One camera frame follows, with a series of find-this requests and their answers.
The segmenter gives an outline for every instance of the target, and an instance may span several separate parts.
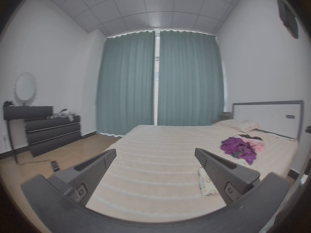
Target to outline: pillow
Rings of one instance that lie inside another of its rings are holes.
[[[241,122],[241,121],[237,121],[234,119],[220,121],[220,122],[215,123],[215,125],[228,126],[238,131],[241,131],[243,133],[247,133],[249,131],[258,129],[259,127],[258,123],[255,123],[255,122],[249,122],[249,121]]]

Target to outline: round mirror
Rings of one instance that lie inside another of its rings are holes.
[[[22,102],[31,100],[36,93],[36,83],[34,76],[29,72],[24,72],[18,76],[15,83],[15,95]]]

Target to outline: floor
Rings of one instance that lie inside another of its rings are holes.
[[[28,161],[56,160],[59,168],[63,170],[96,156],[118,139],[120,138],[96,134],[37,157],[32,157],[30,152],[27,151],[18,154],[17,158],[20,164]],[[29,206],[21,191],[20,185],[37,174],[48,178],[53,173],[50,161],[17,165],[11,157],[0,160],[0,175],[4,182],[4,187],[6,187],[23,214],[43,233],[50,231]]]

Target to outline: purple clothing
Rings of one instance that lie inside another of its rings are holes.
[[[256,159],[256,152],[248,142],[243,142],[241,138],[230,137],[222,142],[220,147],[226,154],[244,159],[250,165]]]

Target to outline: gray headboard frame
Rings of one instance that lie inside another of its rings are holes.
[[[299,116],[299,130],[297,135],[297,140],[300,140],[301,132],[302,132],[302,126],[303,126],[303,120],[304,120],[304,101],[303,100],[292,100],[292,101],[270,101],[270,102],[252,102],[252,103],[233,103],[232,104],[232,111],[231,111],[231,119],[234,117],[234,106],[235,105],[263,105],[263,104],[299,104],[300,105],[300,116]],[[258,130],[264,133],[273,133],[274,132],[268,132],[264,130]]]

